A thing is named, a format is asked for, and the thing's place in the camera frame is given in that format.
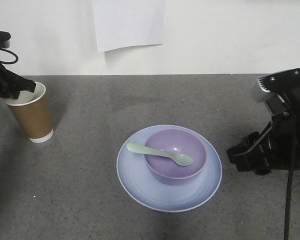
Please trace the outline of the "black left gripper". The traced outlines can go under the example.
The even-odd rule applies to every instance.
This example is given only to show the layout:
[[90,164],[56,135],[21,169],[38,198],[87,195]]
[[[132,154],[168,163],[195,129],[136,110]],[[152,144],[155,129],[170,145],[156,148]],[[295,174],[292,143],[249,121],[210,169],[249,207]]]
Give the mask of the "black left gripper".
[[11,54],[15,57],[15,60],[9,62],[0,60],[0,98],[18,99],[20,91],[34,93],[36,83],[33,80],[17,76],[15,73],[4,67],[4,65],[17,63],[18,56],[8,49],[1,49],[1,51]]

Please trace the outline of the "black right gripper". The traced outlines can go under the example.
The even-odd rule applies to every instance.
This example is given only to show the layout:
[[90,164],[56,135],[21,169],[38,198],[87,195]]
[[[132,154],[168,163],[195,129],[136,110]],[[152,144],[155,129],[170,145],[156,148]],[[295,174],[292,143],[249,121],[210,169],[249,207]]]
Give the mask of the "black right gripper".
[[[239,172],[253,171],[267,175],[271,170],[300,169],[300,102],[293,105],[280,100],[267,100],[271,122],[260,135],[253,132],[229,148],[226,153]],[[252,151],[258,144],[260,150]]]

